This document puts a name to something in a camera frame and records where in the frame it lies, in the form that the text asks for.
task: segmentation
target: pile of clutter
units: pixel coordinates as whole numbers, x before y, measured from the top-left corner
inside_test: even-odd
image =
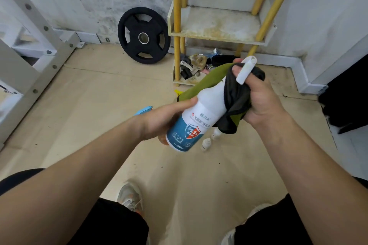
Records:
[[[213,68],[231,63],[235,58],[237,57],[233,55],[222,55],[217,48],[211,53],[200,53],[190,56],[181,54],[180,74],[185,80],[193,77],[189,82],[195,84],[198,82],[195,77],[199,77],[200,73],[208,74]]]

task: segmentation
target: weight plate center hole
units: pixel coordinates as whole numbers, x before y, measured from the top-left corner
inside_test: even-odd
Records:
[[[140,41],[141,44],[148,44],[148,42],[150,41],[150,38],[148,37],[148,35],[144,32],[141,32],[138,35],[138,40]]]

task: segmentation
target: bottle label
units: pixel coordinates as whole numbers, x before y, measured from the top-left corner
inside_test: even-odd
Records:
[[[193,108],[186,109],[166,137],[176,149],[187,152],[217,122],[214,114],[198,102]]]

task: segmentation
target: person's left hand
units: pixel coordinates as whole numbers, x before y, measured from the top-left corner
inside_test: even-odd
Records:
[[[166,134],[180,114],[185,109],[193,107],[197,101],[198,98],[193,97],[190,100],[168,104],[137,116],[142,140]]]

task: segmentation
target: hand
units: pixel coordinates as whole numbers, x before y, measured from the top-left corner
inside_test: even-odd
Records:
[[[142,140],[164,135],[175,124],[180,114],[198,102],[197,97],[190,100],[168,104],[137,116]]]
[[[241,62],[242,59],[235,59],[234,62]],[[232,67],[232,73],[237,76],[242,68]],[[279,120],[286,113],[280,99],[272,89],[271,83],[266,77],[264,81],[257,78],[252,73],[245,83],[251,88],[252,107],[244,116],[244,120],[253,127],[259,124],[267,124],[274,120]]]

